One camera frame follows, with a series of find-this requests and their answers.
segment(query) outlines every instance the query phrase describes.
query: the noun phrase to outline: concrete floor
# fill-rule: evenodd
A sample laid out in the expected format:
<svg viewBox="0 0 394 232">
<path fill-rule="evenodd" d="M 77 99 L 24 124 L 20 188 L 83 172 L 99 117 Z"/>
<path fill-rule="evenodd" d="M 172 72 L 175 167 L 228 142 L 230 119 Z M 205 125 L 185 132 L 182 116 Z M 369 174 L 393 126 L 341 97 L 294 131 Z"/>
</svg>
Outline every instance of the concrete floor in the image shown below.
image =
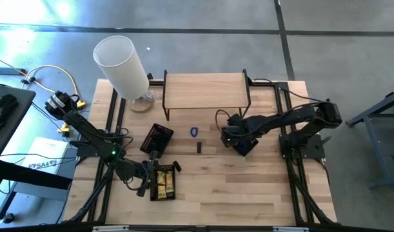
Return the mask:
<svg viewBox="0 0 394 232">
<path fill-rule="evenodd" d="M 287 30 L 394 31 L 394 0 L 281 0 Z M 0 0 L 0 23 L 110 28 L 216 28 L 278 30 L 272 0 L 51 1 Z M 90 103 L 96 80 L 104 78 L 92 59 L 94 46 L 108 33 L 0 31 L 0 58 L 27 70 L 42 64 L 62 66 L 76 79 Z M 279 35 L 121 34 L 132 39 L 147 72 L 240 72 L 251 78 L 288 80 Z M 288 36 L 296 80 L 310 96 L 330 98 L 350 119 L 394 91 L 394 37 Z M 68 78 L 42 70 L 40 81 L 72 92 Z M 16 76 L 0 82 L 20 86 Z M 35 103 L 48 92 L 38 86 Z M 35 128 L 35 121 L 44 128 Z M 348 226 L 394 229 L 394 186 L 369 190 L 381 177 L 366 129 L 345 124 L 322 131 L 337 218 Z M 55 126 L 33 108 L 16 131 L 7 152 L 26 152 L 35 136 L 61 139 Z M 10 212 L 22 215 L 0 227 L 55 223 L 62 202 L 17 195 Z"/>
</svg>

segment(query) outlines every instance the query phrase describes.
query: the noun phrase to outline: yellow package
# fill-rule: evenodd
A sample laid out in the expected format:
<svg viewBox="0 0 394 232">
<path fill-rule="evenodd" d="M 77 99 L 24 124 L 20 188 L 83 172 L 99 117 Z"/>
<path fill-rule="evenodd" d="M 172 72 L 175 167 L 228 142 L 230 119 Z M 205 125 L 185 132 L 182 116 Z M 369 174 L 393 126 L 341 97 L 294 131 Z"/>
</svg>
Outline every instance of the yellow package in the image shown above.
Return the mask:
<svg viewBox="0 0 394 232">
<path fill-rule="evenodd" d="M 157 171 L 158 178 L 158 199 L 166 198 L 166 191 L 165 191 L 165 173 L 161 171 Z"/>
<path fill-rule="evenodd" d="M 172 171 L 167 172 L 166 174 L 166 192 L 173 192 L 173 182 L 172 182 Z"/>
</svg>

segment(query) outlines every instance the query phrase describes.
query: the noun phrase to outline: black basket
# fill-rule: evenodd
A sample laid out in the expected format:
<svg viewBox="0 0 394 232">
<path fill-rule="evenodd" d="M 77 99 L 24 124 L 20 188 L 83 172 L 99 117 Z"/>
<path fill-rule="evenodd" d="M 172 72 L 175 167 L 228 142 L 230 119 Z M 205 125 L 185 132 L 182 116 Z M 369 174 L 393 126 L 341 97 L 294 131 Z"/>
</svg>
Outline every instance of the black basket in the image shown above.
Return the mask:
<svg viewBox="0 0 394 232">
<path fill-rule="evenodd" d="M 175 166 L 174 165 L 161 165 L 160 166 L 165 171 L 172 171 L 172 184 L 173 184 L 173 192 L 166 193 L 166 198 L 158 199 L 158 187 L 150 188 L 150 200 L 151 201 L 160 201 L 160 200 L 175 200 Z M 153 171 L 152 183 L 157 183 L 157 171 Z"/>
<path fill-rule="evenodd" d="M 151 151 L 158 151 L 159 159 L 163 155 L 172 135 L 173 130 L 154 123 L 139 149 L 149 155 Z"/>
</svg>

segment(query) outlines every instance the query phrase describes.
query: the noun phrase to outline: glass base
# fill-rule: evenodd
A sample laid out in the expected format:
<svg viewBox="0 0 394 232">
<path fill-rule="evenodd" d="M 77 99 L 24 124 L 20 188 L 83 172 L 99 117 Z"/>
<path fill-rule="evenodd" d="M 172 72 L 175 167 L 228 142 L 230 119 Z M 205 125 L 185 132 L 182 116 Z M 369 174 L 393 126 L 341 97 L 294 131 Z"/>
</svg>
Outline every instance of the glass base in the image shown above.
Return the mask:
<svg viewBox="0 0 394 232">
<path fill-rule="evenodd" d="M 128 107 L 135 113 L 150 111 L 155 102 L 155 92 L 148 90 L 144 95 L 134 100 L 126 100 Z"/>
</svg>

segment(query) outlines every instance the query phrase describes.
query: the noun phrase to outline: blue ring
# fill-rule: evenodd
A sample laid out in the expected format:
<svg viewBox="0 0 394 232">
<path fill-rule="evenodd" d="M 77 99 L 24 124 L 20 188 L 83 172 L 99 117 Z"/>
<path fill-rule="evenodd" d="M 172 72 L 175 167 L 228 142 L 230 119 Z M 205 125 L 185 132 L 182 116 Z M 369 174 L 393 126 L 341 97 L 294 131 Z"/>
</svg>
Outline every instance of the blue ring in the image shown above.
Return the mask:
<svg viewBox="0 0 394 232">
<path fill-rule="evenodd" d="M 190 134 L 193 138 L 195 138 L 198 135 L 198 128 L 195 126 L 191 127 Z"/>
</svg>

